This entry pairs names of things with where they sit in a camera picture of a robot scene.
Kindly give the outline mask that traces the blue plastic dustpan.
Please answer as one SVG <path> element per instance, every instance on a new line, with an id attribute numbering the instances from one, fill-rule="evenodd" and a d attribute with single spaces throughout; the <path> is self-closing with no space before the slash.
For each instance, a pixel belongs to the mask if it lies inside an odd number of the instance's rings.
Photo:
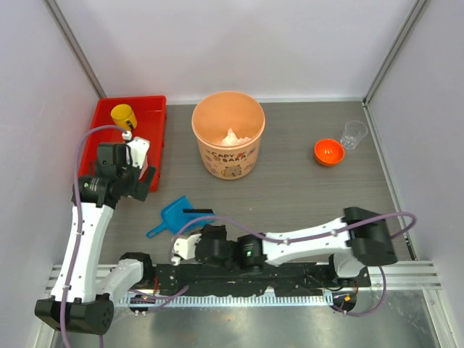
<path id="1" fill-rule="evenodd" d="M 206 214 L 185 214 L 183 213 L 183 208 L 194 208 L 186 196 L 181 196 L 169 203 L 161 210 L 160 217 L 162 222 L 157 227 L 147 232 L 146 237 L 149 239 L 153 238 L 165 230 L 168 230 L 172 234 L 176 234 L 189 221 L 208 216 Z"/>

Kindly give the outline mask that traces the orange capybara bucket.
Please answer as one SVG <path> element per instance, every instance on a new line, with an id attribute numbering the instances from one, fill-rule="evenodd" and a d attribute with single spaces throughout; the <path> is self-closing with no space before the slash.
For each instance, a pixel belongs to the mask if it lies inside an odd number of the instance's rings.
<path id="1" fill-rule="evenodd" d="M 191 127 L 207 171 L 231 181 L 244 177 L 256 165 L 265 113 L 251 96 L 221 91 L 195 106 Z"/>

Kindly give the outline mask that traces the blue hand brush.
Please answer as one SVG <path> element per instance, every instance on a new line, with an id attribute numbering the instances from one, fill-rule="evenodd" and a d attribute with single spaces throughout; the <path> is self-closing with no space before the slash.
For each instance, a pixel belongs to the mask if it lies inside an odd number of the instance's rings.
<path id="1" fill-rule="evenodd" d="M 183 213 L 214 215 L 214 211 L 212 209 L 183 208 Z"/>

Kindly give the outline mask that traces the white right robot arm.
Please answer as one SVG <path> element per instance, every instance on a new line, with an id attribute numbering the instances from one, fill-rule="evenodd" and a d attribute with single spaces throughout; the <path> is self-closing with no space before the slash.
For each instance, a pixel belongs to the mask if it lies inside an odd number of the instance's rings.
<path id="1" fill-rule="evenodd" d="M 260 273 L 266 265 L 279 267 L 296 259 L 329 256 L 327 276 L 335 286 L 344 286 L 361 269 L 393 265 L 398 261 L 392 239 L 380 215 L 359 207 L 344 209 L 344 216 L 322 225 L 284 233 L 248 234 L 237 240 L 211 225 L 195 244 L 194 259 L 206 265 Z"/>

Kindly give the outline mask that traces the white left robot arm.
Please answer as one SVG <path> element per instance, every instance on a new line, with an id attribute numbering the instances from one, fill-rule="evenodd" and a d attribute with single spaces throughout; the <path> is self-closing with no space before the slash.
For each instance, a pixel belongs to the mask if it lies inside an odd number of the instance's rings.
<path id="1" fill-rule="evenodd" d="M 102 243 L 121 197 L 144 201 L 156 173 L 146 163 L 149 142 L 140 137 L 97 146 L 94 175 L 78 179 L 72 197 L 72 228 L 62 269 L 35 315 L 56 331 L 102 336 L 112 323 L 115 305 L 133 287 L 153 284 L 151 257 L 127 252 L 101 281 L 96 279 Z"/>

